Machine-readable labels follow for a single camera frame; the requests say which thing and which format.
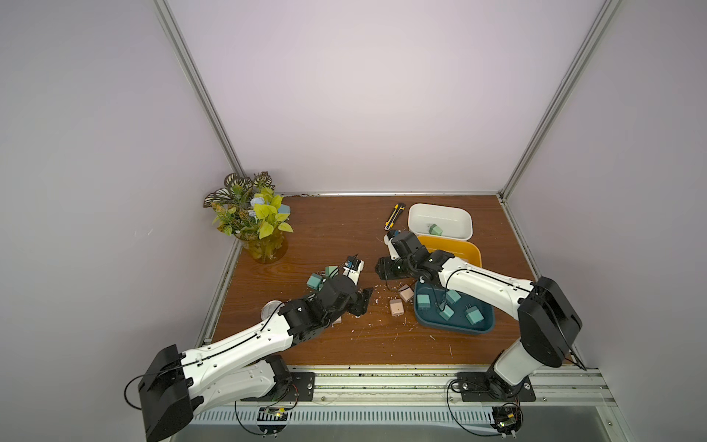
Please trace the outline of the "teal plug bottom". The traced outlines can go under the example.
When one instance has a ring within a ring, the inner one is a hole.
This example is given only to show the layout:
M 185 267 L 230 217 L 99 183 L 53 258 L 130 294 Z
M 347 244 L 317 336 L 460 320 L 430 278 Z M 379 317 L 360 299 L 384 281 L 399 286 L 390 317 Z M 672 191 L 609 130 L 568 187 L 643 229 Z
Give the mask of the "teal plug bottom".
M 451 307 L 445 306 L 438 311 L 438 314 L 444 322 L 449 322 L 454 315 L 454 311 Z

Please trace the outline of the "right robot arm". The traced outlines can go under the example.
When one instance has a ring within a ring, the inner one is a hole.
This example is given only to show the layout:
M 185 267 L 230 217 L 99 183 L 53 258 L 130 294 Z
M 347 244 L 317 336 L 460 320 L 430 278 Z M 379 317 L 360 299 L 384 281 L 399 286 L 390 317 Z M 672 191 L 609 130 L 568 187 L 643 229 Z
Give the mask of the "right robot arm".
M 415 279 L 431 290 L 430 303 L 456 318 L 460 302 L 451 291 L 490 305 L 518 322 L 520 337 L 495 359 L 484 383 L 497 396 L 510 396 L 538 368 L 559 368 L 574 353 L 583 322 L 561 287 L 541 276 L 536 281 L 503 276 L 478 267 L 446 250 L 430 252 L 410 231 L 394 230 L 384 239 L 390 257 L 381 258 L 380 279 Z

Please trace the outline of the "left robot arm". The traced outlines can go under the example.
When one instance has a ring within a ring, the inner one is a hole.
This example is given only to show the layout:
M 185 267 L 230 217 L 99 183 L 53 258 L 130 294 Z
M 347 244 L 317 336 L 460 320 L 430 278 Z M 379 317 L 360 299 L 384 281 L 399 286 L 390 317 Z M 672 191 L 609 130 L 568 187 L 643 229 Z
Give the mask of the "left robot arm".
M 231 401 L 285 393 L 291 376 L 281 354 L 318 337 L 345 313 L 366 314 L 373 292 L 350 276 L 335 276 L 226 339 L 185 351 L 174 344 L 161 349 L 133 379 L 145 438 L 166 440 L 198 414 Z

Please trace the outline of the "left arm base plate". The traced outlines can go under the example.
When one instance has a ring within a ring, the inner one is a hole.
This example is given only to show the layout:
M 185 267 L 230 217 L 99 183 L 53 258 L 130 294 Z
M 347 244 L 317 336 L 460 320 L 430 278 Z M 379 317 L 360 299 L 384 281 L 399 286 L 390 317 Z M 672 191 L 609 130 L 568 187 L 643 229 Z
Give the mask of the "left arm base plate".
M 274 387 L 270 392 L 261 397 L 250 397 L 243 399 L 246 403 L 278 403 L 278 401 L 303 401 L 309 403 L 313 401 L 316 386 L 316 374 L 311 371 L 295 372 L 291 374 L 290 381 L 283 386 Z

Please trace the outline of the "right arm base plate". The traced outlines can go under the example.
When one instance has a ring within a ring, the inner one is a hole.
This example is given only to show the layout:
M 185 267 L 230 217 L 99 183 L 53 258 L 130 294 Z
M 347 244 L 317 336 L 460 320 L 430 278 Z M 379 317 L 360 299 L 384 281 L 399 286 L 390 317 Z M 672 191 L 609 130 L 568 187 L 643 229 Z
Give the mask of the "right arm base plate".
M 532 403 L 537 400 L 528 377 L 517 385 L 511 385 L 493 373 L 460 372 L 453 381 L 452 389 L 461 395 L 463 401 Z

